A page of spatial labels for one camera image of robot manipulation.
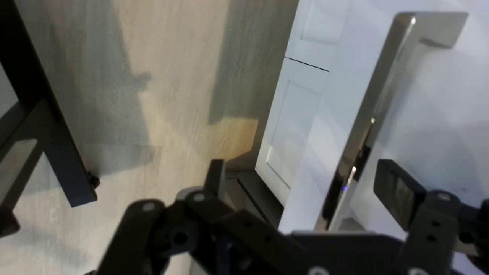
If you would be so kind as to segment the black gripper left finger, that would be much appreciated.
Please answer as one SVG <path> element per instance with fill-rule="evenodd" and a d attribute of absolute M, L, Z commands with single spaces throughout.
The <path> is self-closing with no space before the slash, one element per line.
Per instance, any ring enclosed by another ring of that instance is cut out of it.
<path fill-rule="evenodd" d="M 128 204 L 96 275 L 163 275 L 183 253 L 209 275 L 278 275 L 279 233 L 220 200 L 223 181 L 224 163 L 212 160 L 205 184 L 183 189 L 173 204 L 156 198 Z"/>

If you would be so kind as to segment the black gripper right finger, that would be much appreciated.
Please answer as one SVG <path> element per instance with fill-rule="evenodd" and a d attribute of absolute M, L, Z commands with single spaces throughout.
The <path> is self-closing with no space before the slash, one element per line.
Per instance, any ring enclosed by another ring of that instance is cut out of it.
<path fill-rule="evenodd" d="M 428 190 L 391 158 L 377 161 L 373 190 L 406 232 L 396 271 L 454 275 L 455 251 L 478 270 L 489 271 L 487 198 L 471 206 L 448 190 Z"/>

